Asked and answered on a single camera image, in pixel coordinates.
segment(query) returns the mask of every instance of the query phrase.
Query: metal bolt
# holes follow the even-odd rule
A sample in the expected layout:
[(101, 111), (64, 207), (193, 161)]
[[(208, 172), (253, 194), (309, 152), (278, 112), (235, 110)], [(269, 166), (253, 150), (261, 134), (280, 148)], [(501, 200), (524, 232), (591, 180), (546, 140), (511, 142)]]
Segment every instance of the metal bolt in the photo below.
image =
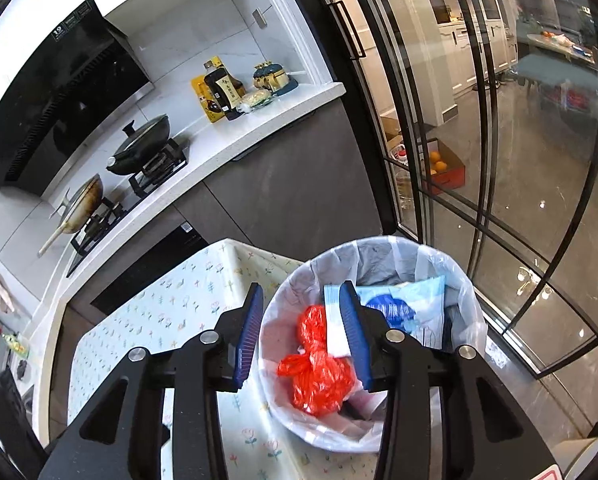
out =
[(385, 338), (391, 343), (400, 343), (406, 338), (406, 335), (401, 330), (388, 330), (385, 333)]
[(128, 359), (133, 362), (141, 361), (144, 357), (146, 357), (145, 348), (133, 348), (130, 352), (128, 352)]
[(199, 336), (199, 340), (204, 345), (210, 345), (212, 343), (216, 343), (217, 341), (219, 341), (219, 334), (217, 332), (215, 332), (214, 330), (207, 330), (206, 332), (202, 333), (202, 335)]
[(474, 359), (477, 351), (469, 345), (462, 345), (459, 347), (459, 355), (464, 359)]

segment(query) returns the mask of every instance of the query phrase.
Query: red plastic bag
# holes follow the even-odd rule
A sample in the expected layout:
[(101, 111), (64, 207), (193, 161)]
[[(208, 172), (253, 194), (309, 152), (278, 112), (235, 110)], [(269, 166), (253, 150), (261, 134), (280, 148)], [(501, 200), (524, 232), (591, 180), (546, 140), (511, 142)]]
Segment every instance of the red plastic bag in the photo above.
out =
[(338, 412), (355, 379), (347, 360), (328, 354), (325, 307), (311, 305), (301, 314), (297, 339), (305, 353), (277, 366), (277, 375), (293, 378), (293, 406), (314, 416)]

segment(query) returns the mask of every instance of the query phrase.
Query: sliding glass door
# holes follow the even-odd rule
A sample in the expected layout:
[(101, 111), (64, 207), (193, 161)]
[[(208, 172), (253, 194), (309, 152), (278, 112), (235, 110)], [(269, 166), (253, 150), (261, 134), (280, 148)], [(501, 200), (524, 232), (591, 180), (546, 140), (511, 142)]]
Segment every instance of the sliding glass door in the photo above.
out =
[(325, 0), (399, 230), (450, 254), (535, 376), (598, 345), (592, 0)]

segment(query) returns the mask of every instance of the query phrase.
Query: flower pattern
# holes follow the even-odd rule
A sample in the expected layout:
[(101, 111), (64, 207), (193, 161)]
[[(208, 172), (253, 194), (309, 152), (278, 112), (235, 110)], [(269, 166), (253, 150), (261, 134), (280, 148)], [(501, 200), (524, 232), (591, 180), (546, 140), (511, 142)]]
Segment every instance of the flower pattern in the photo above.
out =
[[(181, 347), (214, 327), (221, 313), (241, 306), (252, 281), (262, 286), (267, 305), (279, 284), (300, 264), (222, 240), (167, 272), (79, 341), (71, 368), (68, 421), (132, 347), (143, 346), (152, 353)], [(166, 390), (163, 423), (169, 428), (173, 398), (173, 391)], [(217, 404), (230, 480), (372, 478), (375, 455), (326, 452), (277, 423), (254, 373), (238, 394), (218, 393)], [(171, 480), (172, 440), (161, 449), (161, 468), (161, 478)]]

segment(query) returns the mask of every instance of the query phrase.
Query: black range hood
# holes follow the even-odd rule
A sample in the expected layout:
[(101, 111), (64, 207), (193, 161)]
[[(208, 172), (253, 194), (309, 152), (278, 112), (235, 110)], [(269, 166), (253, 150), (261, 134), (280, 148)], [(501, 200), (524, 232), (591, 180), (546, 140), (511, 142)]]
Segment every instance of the black range hood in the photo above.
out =
[(150, 81), (125, 36), (86, 0), (52, 30), (0, 101), (0, 187), (42, 196), (71, 155)]

